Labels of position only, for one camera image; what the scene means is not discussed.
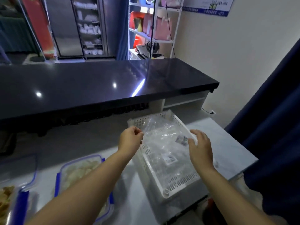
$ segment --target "hand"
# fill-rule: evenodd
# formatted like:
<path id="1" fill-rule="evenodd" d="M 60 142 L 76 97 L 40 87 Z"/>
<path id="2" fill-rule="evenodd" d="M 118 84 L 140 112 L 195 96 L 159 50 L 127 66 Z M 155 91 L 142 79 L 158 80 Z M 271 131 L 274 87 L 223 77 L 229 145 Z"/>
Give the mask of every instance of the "hand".
<path id="1" fill-rule="evenodd" d="M 214 170 L 212 146 L 207 135 L 200 130 L 190 130 L 197 136 L 198 145 L 192 138 L 188 139 L 190 160 L 199 175 L 208 170 Z"/>
<path id="2" fill-rule="evenodd" d="M 135 126 L 125 129 L 120 136 L 118 152 L 131 160 L 142 144 L 144 133 Z"/>

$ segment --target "black countertop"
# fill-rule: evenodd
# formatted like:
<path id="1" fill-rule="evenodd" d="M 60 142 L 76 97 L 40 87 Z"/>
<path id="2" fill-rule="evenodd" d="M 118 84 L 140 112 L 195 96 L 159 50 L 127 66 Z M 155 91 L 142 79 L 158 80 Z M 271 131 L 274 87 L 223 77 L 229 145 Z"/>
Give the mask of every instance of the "black countertop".
<path id="1" fill-rule="evenodd" d="M 104 110 L 219 85 L 177 58 L 2 66 L 0 78 L 0 120 L 71 108 L 81 113 L 91 105 Z"/>

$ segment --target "pink bag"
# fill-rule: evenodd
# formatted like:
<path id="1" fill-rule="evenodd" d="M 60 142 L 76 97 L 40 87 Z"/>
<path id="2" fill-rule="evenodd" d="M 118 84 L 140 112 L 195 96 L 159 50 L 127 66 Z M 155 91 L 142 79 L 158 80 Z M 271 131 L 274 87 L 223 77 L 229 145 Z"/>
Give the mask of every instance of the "pink bag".
<path id="1" fill-rule="evenodd" d="M 152 14 L 145 14 L 144 17 L 144 25 L 143 25 L 143 32 L 147 34 L 149 37 L 151 37 L 152 34 L 152 20 L 153 15 Z M 171 40 L 170 31 L 172 32 L 172 21 L 169 18 L 169 24 L 168 19 L 165 19 L 164 17 L 157 17 L 156 19 L 156 30 L 155 34 L 153 35 L 154 39 L 157 40 Z"/>
<path id="2" fill-rule="evenodd" d="M 167 3 L 166 3 L 166 0 L 161 0 L 161 6 L 179 9 L 181 6 L 181 1 L 182 0 L 167 0 Z"/>

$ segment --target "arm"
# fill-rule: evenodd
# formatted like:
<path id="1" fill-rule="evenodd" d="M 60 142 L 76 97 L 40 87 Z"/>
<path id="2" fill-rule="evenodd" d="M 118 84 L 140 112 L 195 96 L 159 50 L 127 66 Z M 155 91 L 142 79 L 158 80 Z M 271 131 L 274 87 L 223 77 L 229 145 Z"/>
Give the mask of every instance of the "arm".
<path id="1" fill-rule="evenodd" d="M 116 153 L 46 204 L 27 225 L 93 224 L 143 135 L 139 128 L 125 129 Z"/>
<path id="2" fill-rule="evenodd" d="M 209 138 L 200 130 L 191 130 L 198 145 L 189 138 L 190 159 L 214 202 L 230 225 L 275 225 L 268 216 L 248 202 L 213 166 Z"/>

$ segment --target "clear plastic bag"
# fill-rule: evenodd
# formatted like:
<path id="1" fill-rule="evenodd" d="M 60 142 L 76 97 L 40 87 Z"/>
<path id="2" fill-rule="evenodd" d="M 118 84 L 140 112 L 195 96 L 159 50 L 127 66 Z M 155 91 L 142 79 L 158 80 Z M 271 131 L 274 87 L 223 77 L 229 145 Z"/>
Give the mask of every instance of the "clear plastic bag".
<path id="1" fill-rule="evenodd" d="M 194 170 L 189 156 L 188 138 L 183 135 L 180 126 L 159 116 L 151 117 L 142 131 L 143 142 L 151 152 L 147 154 L 146 162 L 166 192 L 170 191 L 170 183 Z"/>

